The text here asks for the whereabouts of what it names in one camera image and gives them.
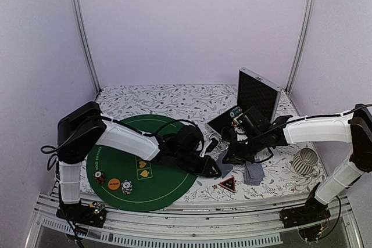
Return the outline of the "blue backed cards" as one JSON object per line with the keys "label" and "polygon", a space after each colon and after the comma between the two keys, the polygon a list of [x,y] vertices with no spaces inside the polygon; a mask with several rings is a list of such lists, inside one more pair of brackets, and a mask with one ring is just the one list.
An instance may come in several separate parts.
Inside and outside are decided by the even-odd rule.
{"label": "blue backed cards", "polygon": [[233,165],[232,164],[224,164],[223,163],[223,158],[224,158],[224,155],[220,154],[219,158],[216,161],[217,166],[221,171],[221,178],[225,178],[233,170]]}

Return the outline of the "grey playing card deck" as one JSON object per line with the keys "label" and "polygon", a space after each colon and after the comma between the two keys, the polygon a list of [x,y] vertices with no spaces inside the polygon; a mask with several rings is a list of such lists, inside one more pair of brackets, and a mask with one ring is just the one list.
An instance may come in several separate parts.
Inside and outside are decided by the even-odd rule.
{"label": "grey playing card deck", "polygon": [[264,177],[265,174],[261,164],[251,164],[250,162],[245,164],[244,184],[259,186]]}

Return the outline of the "row of poker chips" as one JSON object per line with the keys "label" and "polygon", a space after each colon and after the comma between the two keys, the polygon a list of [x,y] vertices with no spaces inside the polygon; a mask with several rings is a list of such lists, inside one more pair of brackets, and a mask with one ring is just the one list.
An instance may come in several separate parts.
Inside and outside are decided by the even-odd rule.
{"label": "row of poker chips", "polygon": [[242,109],[239,106],[233,107],[229,111],[229,115],[231,119],[234,119],[236,117],[239,117],[242,114]]}

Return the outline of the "orange big blind button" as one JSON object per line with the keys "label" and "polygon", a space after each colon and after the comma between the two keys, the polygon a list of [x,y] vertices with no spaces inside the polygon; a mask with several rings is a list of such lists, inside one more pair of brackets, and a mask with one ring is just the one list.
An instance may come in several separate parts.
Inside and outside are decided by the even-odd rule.
{"label": "orange big blind button", "polygon": [[112,178],[108,181],[108,189],[111,191],[116,191],[120,189],[121,187],[121,182],[117,178]]}

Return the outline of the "dark red chip stack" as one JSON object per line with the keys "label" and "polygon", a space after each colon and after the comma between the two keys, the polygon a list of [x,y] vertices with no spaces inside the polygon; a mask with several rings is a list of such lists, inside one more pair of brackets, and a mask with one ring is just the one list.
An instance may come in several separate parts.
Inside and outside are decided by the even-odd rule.
{"label": "dark red chip stack", "polygon": [[101,170],[96,170],[93,174],[94,176],[94,181],[98,184],[98,185],[103,185],[105,184],[106,182],[106,175],[103,171]]}

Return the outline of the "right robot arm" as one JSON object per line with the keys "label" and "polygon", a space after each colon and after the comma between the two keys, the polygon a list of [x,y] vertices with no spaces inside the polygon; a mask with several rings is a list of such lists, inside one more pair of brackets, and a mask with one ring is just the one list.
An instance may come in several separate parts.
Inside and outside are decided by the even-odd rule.
{"label": "right robot arm", "polygon": [[247,134],[244,140],[230,137],[232,129],[223,129],[222,138],[229,143],[223,159],[227,164],[254,161],[267,148],[302,142],[345,142],[352,144],[350,155],[324,181],[317,184],[301,208],[301,218],[313,222],[322,215],[330,201],[363,174],[371,172],[370,104],[356,104],[348,111],[315,116],[281,116],[268,124],[255,108],[249,109],[239,125]]}

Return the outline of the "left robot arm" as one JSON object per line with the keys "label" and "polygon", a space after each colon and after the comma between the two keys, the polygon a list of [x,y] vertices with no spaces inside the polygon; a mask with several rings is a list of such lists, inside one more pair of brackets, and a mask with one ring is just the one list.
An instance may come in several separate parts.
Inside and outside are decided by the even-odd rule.
{"label": "left robot arm", "polygon": [[90,101],[58,121],[55,147],[41,147],[42,153],[58,158],[63,210],[73,221],[82,221],[87,215],[80,204],[80,168],[94,146],[119,150],[144,161],[170,159],[180,169],[200,177],[221,176],[215,159],[204,152],[203,133],[193,121],[169,120],[148,132],[103,114],[99,104]]}

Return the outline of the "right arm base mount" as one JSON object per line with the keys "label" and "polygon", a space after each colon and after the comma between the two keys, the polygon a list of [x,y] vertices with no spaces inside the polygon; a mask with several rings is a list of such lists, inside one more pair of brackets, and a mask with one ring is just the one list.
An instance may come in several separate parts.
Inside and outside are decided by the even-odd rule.
{"label": "right arm base mount", "polygon": [[309,200],[303,206],[282,209],[279,216],[284,228],[292,228],[329,219],[331,214],[327,205]]}

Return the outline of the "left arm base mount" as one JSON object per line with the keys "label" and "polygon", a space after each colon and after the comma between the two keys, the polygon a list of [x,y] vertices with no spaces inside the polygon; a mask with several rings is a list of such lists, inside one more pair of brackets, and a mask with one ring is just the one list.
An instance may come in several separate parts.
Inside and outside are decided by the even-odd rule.
{"label": "left arm base mount", "polygon": [[89,205],[84,205],[81,202],[76,204],[61,203],[56,212],[56,216],[60,219],[96,228],[103,228],[106,214],[105,206],[98,202]]}

